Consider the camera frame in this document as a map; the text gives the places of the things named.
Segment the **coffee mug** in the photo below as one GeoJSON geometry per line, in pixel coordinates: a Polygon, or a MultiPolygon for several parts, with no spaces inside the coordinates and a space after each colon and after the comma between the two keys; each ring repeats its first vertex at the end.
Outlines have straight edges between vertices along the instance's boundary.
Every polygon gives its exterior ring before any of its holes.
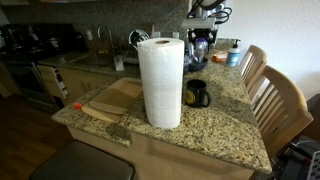
{"type": "Polygon", "coordinates": [[[190,107],[200,108],[208,107],[211,103],[211,96],[206,91],[207,84],[198,79],[193,79],[187,82],[186,89],[186,105],[190,107]],[[205,96],[207,97],[207,103],[204,104],[205,96]]]}

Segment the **stool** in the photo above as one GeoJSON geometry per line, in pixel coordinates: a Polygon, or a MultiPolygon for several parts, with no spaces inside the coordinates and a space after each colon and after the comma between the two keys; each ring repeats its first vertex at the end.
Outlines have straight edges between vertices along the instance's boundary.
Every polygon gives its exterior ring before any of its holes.
{"type": "Polygon", "coordinates": [[[130,180],[133,167],[105,152],[79,141],[58,150],[31,180],[130,180]]]}

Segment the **wooden chair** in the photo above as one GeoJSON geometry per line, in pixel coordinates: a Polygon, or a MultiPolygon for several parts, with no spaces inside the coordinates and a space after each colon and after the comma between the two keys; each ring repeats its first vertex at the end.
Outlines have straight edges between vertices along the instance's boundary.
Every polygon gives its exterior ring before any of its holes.
{"type": "Polygon", "coordinates": [[[251,101],[254,100],[258,91],[258,89],[253,88],[255,79],[260,75],[266,64],[267,54],[261,48],[251,45],[239,65],[251,101]]]}
{"type": "Polygon", "coordinates": [[[253,111],[270,158],[313,120],[300,89],[276,69],[265,66],[252,88],[269,81],[253,111]]]}

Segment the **paper towel roll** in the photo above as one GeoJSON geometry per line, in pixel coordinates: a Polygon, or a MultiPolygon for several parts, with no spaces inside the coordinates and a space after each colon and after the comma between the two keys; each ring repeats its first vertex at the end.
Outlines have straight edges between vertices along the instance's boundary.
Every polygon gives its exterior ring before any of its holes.
{"type": "Polygon", "coordinates": [[[138,43],[144,101],[149,122],[160,128],[180,124],[184,41],[149,39],[138,43]]]}

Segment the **wooden floor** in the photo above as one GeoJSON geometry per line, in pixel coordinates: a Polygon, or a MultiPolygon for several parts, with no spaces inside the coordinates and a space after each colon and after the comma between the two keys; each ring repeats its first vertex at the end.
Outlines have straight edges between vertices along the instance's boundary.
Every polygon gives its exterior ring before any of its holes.
{"type": "Polygon", "coordinates": [[[68,129],[20,96],[0,99],[0,179],[28,179],[59,148],[72,141],[68,129]]]}

